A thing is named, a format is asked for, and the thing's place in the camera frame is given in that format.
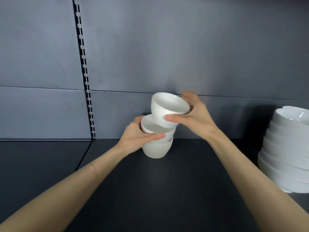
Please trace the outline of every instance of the white bowl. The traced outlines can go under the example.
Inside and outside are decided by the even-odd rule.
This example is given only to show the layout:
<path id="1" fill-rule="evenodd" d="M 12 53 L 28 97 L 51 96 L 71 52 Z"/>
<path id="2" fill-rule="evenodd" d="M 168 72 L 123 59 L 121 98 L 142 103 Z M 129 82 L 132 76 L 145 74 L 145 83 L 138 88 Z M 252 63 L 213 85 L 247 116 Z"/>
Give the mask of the white bowl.
<path id="1" fill-rule="evenodd" d="M 289 138 L 292 141 L 309 146 L 309 135 L 291 130 L 288 127 L 276 125 L 272 121 L 270 122 L 269 130 L 274 134 L 284 136 L 285 138 Z"/>
<path id="2" fill-rule="evenodd" d="M 299 111 L 304 111 L 304 112 L 309 112 L 309 110 L 300 108 L 300 107 L 292 107 L 292 106 L 283 106 L 283 109 L 290 109 L 290 110 L 299 110 Z"/>
<path id="3" fill-rule="evenodd" d="M 151 99 L 151 113 L 153 120 L 164 128 L 175 128 L 178 123 L 164 120 L 168 114 L 186 114 L 190 105 L 181 97 L 170 93 L 155 93 Z"/>
<path id="4" fill-rule="evenodd" d="M 263 139 L 263 150 L 283 163 L 292 165 L 296 168 L 309 170 L 309 158 L 300 156 L 291 150 L 282 148 L 269 141 L 266 137 Z"/>
<path id="5" fill-rule="evenodd" d="M 263 149 L 261 150 L 261 157 L 267 164 L 272 166 L 274 169 L 288 175 L 293 179 L 309 184 L 309 171 L 285 164 L 280 160 L 274 158 L 269 153 L 265 152 Z"/>
<path id="6" fill-rule="evenodd" d="M 296 132 L 309 135 L 309 112 L 292 109 L 276 109 L 272 121 Z"/>
<path id="7" fill-rule="evenodd" d="M 309 193 L 309 184 L 300 182 L 274 169 L 261 158 L 261 153 L 257 157 L 257 164 L 260 170 L 282 190 L 296 193 Z"/>
<path id="8" fill-rule="evenodd" d="M 152 119 L 152 114 L 150 114 L 150 115 L 144 116 L 141 119 L 141 130 L 146 134 L 164 133 L 165 134 L 164 138 L 150 142 L 153 144 L 164 144 L 164 143 L 168 143 L 172 139 L 175 133 L 176 127 L 175 128 L 164 128 L 160 125 L 157 125 L 155 121 Z"/>
<path id="9" fill-rule="evenodd" d="M 305 156 L 309 158 L 309 146 L 306 146 L 304 144 L 298 143 L 294 141 L 293 139 L 290 139 L 288 137 L 274 134 L 269 129 L 266 130 L 266 136 L 269 141 L 273 142 L 274 144 L 279 145 L 282 148 L 287 148 L 301 156 Z"/>
<path id="10" fill-rule="evenodd" d="M 172 146 L 174 137 L 168 142 L 164 144 L 152 144 L 152 143 L 146 143 L 142 149 L 146 156 L 154 159 L 162 158 L 166 155 L 166 153 L 169 151 L 169 149 Z"/>

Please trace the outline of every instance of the stack of white bowls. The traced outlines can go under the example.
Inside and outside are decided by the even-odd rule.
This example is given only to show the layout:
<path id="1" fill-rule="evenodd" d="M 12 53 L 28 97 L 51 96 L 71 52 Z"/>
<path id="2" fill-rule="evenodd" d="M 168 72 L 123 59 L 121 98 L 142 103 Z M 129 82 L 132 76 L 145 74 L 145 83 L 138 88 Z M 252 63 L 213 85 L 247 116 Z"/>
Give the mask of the stack of white bowls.
<path id="1" fill-rule="evenodd" d="M 258 166 L 283 191 L 309 193 L 309 110 L 291 106 L 275 110 Z"/>
<path id="2" fill-rule="evenodd" d="M 164 117 L 168 114 L 186 114 L 189 111 L 190 105 L 174 94 L 160 92 L 152 96 L 151 114 L 141 119 L 141 131 L 147 134 L 164 133 L 165 137 L 145 144 L 142 148 L 146 156 L 162 158 L 172 146 L 178 123 L 166 121 Z"/>

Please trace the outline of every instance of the gray wall panel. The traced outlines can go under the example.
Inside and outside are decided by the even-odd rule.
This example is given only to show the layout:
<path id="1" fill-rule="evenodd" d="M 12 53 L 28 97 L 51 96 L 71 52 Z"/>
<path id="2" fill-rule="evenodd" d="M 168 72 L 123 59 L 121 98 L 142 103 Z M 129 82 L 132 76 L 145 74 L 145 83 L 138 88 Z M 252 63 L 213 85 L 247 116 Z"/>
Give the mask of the gray wall panel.
<path id="1" fill-rule="evenodd" d="M 91 138 L 84 90 L 0 87 L 0 138 Z"/>
<path id="2" fill-rule="evenodd" d="M 136 116 L 149 114 L 151 93 L 92 91 L 97 139 L 119 139 Z M 309 101 L 200 96 L 218 127 L 230 138 L 261 137 L 276 108 L 284 105 L 309 109 Z M 198 138 L 178 125 L 175 138 Z"/>
<path id="3" fill-rule="evenodd" d="M 0 0 L 0 86 L 83 89 L 72 0 Z"/>
<path id="4" fill-rule="evenodd" d="M 0 142 L 0 223 L 74 173 L 90 142 Z"/>
<path id="5" fill-rule="evenodd" d="M 91 89 L 309 99 L 300 0 L 80 0 Z"/>

